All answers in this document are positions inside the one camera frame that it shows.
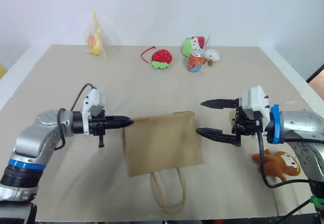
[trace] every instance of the paper bag handle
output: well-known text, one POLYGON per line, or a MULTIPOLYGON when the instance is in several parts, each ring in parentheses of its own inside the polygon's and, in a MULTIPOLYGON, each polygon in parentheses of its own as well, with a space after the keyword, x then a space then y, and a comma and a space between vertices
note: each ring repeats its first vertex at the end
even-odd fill
POLYGON ((158 206, 163 209, 163 211, 170 217, 177 217, 181 214, 183 211, 183 207, 185 206, 186 203, 186 181, 183 175, 183 172, 180 168, 177 168, 181 188, 182 188, 182 201, 179 202, 178 204, 172 205, 172 206, 165 206, 161 188, 158 184, 158 180, 155 176, 154 172, 150 173, 150 178, 151 178, 151 188, 153 192, 154 199, 158 206))

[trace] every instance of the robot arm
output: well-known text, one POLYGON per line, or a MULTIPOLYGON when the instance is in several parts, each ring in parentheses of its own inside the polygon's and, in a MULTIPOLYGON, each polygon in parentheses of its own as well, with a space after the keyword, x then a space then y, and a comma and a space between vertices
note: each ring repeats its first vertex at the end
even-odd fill
POLYGON ((279 105, 271 110, 268 96, 260 86, 235 100, 208 100, 201 105, 214 108, 233 108, 235 118, 232 120, 232 133, 225 135, 219 129, 199 128, 198 134, 217 142, 240 146, 241 136, 258 135, 261 143, 260 158, 263 153, 261 133, 267 136, 267 142, 278 144, 287 142, 298 157, 301 167, 309 180, 292 180, 270 185, 263 174, 266 185, 270 188, 280 187, 289 183, 306 182, 317 201, 314 203, 317 212, 324 215, 324 119, 310 111, 279 111, 279 105))
POLYGON ((95 88, 84 101, 83 112, 49 110, 17 138, 14 151, 0 180, 0 220, 20 219, 22 223, 35 219, 38 182, 55 150, 62 148, 65 138, 74 134, 99 136, 104 147, 106 129, 122 128, 133 123, 125 116, 105 116, 104 98, 95 88), (62 139, 62 146, 57 144, 62 139))

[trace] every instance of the red string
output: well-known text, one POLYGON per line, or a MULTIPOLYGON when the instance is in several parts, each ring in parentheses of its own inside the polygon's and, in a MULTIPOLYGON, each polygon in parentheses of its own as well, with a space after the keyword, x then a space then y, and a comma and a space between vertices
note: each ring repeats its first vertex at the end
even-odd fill
POLYGON ((143 61, 145 61, 146 63, 149 63, 147 60, 145 60, 143 57, 142 57, 142 55, 143 54, 145 54, 147 51, 149 51, 150 49, 155 49, 155 46, 152 46, 152 47, 150 47, 150 48, 148 48, 147 50, 145 50, 142 54, 141 54, 141 58, 142 58, 142 60, 143 61))

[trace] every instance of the brown paper bag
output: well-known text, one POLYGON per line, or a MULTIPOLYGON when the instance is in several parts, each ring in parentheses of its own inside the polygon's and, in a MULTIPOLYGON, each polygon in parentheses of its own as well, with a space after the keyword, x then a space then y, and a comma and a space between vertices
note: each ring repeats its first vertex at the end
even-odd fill
POLYGON ((134 119, 125 139, 130 177, 204 163, 193 112, 134 119))

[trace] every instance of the stuffed toy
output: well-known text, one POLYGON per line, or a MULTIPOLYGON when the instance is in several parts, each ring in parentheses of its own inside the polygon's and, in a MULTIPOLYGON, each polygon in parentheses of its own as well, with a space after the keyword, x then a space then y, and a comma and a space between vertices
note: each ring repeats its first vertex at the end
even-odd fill
MULTIPOLYGON (((149 63, 149 62, 143 58, 143 54, 145 54, 146 52, 148 52, 151 49, 156 49, 156 47, 152 46, 152 47, 148 48, 147 50, 145 50, 141 54, 142 60, 145 61, 146 63, 149 63)), ((152 55, 151 66, 153 66, 154 69, 166 69, 170 65, 171 62, 172 62, 172 55, 169 51, 158 50, 157 52, 155 52, 152 55)))
MULTIPOLYGON (((260 155, 254 154, 252 159, 260 164, 260 155)), ((264 171, 267 176, 279 177, 282 182, 286 181, 284 174, 298 176, 300 174, 299 163, 287 152, 278 151, 272 155, 270 150, 264 151, 264 171)))
POLYGON ((214 62, 219 61, 221 57, 219 56, 219 53, 216 50, 207 50, 205 53, 203 64, 208 61, 208 65, 212 66, 214 62))
POLYGON ((192 50, 203 49, 205 45, 205 37, 203 36, 192 36, 186 39, 182 47, 182 55, 190 58, 192 50))

